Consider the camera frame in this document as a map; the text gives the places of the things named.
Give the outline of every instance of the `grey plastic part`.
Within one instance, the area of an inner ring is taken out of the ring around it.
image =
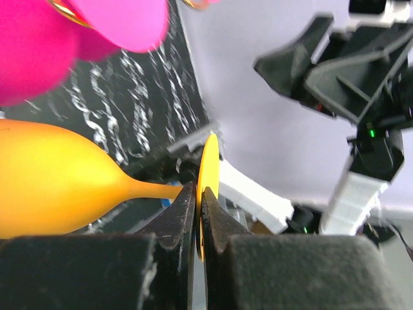
[[[327,109],[358,125],[412,46],[413,24],[394,23],[361,50],[313,68],[305,88]]]

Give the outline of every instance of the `yellow disc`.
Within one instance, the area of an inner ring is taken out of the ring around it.
[[[202,194],[207,187],[211,188],[217,198],[219,190],[219,143],[216,134],[211,134],[205,143],[196,192],[196,247],[198,256],[202,262],[204,261],[204,252],[201,222],[201,200]]]

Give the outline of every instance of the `black foam pad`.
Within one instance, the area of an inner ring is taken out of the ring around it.
[[[365,237],[233,236],[221,255],[232,290],[216,301],[231,309],[405,309]]]

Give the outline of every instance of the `white robot part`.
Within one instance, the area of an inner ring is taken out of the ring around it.
[[[328,209],[321,217],[319,233],[355,235],[387,188],[386,181],[349,172],[346,165]]]
[[[291,219],[294,213],[290,200],[260,186],[227,160],[221,161],[219,174],[221,195],[257,218],[272,233],[277,234],[287,228],[286,220]]]
[[[405,23],[410,18],[410,3],[387,1],[381,15],[350,14],[346,30],[353,31],[358,26],[391,26],[394,22]]]

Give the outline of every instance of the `gold ring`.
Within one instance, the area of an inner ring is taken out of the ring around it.
[[[209,0],[200,0],[200,1],[183,0],[183,2],[185,2],[191,8],[194,8],[196,10],[206,10],[210,4]]]
[[[49,2],[56,11],[58,11],[61,15],[65,16],[67,19],[74,21],[75,23],[82,25],[84,27],[91,28],[91,26],[83,17],[69,9],[62,2],[62,0],[47,0],[47,2]]]

